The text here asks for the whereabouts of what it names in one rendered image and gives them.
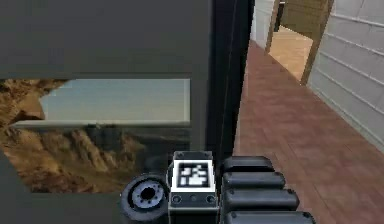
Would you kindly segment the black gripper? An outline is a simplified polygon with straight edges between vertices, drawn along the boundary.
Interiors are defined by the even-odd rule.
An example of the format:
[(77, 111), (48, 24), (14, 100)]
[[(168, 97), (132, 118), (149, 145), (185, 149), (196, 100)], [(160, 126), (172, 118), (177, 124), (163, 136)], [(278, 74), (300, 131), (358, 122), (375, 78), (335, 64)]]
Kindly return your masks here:
[(168, 224), (168, 195), (166, 181), (159, 174), (133, 178), (120, 194), (122, 224)]

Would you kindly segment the wooden room door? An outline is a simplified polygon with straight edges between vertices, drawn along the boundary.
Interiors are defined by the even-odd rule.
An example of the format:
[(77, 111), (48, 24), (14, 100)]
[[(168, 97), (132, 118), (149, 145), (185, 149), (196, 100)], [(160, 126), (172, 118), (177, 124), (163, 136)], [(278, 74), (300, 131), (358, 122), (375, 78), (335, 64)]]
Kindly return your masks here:
[(309, 80), (333, 3), (334, 0), (285, 0), (282, 25), (312, 40), (301, 85)]

